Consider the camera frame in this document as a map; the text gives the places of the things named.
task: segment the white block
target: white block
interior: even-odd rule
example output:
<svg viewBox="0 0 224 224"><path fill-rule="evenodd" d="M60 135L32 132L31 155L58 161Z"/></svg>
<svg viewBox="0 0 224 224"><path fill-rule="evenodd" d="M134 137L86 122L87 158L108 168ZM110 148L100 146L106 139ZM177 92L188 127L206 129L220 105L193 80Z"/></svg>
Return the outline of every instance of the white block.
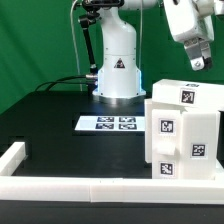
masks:
<svg viewBox="0 0 224 224"><path fill-rule="evenodd" d="M183 112L179 178L215 178L219 117L219 112Z"/></svg>
<svg viewBox="0 0 224 224"><path fill-rule="evenodd" d="M185 111L185 107L152 102L152 99L145 99L145 161L152 163L152 110L166 109L166 110L180 110Z"/></svg>
<svg viewBox="0 0 224 224"><path fill-rule="evenodd" d="M25 143L15 142L0 158L0 176L11 176L25 156Z"/></svg>
<svg viewBox="0 0 224 224"><path fill-rule="evenodd" d="M0 177L1 200L90 201L90 179Z"/></svg>
<svg viewBox="0 0 224 224"><path fill-rule="evenodd" d="M163 79L153 85L153 102L224 110L224 86Z"/></svg>
<svg viewBox="0 0 224 224"><path fill-rule="evenodd" d="M179 176L180 117L179 110L152 111L152 178Z"/></svg>

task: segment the black cable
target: black cable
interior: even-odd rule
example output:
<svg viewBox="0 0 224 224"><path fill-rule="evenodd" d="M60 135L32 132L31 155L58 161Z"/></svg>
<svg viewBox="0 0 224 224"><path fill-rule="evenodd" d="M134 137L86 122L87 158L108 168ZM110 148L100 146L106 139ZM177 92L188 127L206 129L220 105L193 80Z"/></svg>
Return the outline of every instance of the black cable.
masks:
<svg viewBox="0 0 224 224"><path fill-rule="evenodd" d="M81 78L86 78L85 75L79 75L79 76L68 76L68 77L64 77L61 79L56 80L56 82L60 82L60 81L67 81L67 80L72 80L72 79L81 79ZM53 86L55 86L57 83L52 82L46 89L45 91L49 91Z"/></svg>
<svg viewBox="0 0 224 224"><path fill-rule="evenodd" d="M42 83L41 85L37 86L37 88L35 89L35 91L37 91L38 89L40 89L42 86L44 85L49 85L49 84L58 84L58 83L61 83L61 84L76 84L76 85L87 85L88 83L87 82L64 82L64 81L55 81L55 82L45 82L45 83Z"/></svg>

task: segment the white box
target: white box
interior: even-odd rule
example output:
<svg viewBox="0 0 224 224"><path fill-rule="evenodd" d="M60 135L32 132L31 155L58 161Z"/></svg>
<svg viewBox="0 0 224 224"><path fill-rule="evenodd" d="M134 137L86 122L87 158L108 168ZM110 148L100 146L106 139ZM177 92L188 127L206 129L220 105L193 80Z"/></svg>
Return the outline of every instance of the white box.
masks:
<svg viewBox="0 0 224 224"><path fill-rule="evenodd" d="M153 102L224 111L224 86L163 79L153 85Z"/></svg>

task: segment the warning label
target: warning label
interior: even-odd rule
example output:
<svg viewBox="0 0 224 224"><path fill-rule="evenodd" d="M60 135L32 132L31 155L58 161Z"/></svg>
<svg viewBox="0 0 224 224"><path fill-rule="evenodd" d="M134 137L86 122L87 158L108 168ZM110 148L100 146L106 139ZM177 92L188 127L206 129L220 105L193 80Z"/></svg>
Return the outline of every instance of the warning label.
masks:
<svg viewBox="0 0 224 224"><path fill-rule="evenodd" d="M125 68L124 63L121 58L119 58L118 62L114 66L114 68Z"/></svg>

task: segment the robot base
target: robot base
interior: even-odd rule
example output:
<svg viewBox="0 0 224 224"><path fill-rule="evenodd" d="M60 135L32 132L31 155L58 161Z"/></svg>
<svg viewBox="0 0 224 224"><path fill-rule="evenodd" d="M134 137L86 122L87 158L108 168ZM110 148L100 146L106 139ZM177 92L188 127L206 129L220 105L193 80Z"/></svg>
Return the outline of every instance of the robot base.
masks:
<svg viewBox="0 0 224 224"><path fill-rule="evenodd" d="M144 95L138 95L136 97L132 98L110 98L110 97L104 97L100 95L93 95L93 100L102 102L102 103L108 103L108 104L114 104L114 105L128 105L128 104L134 104L143 102L145 99Z"/></svg>

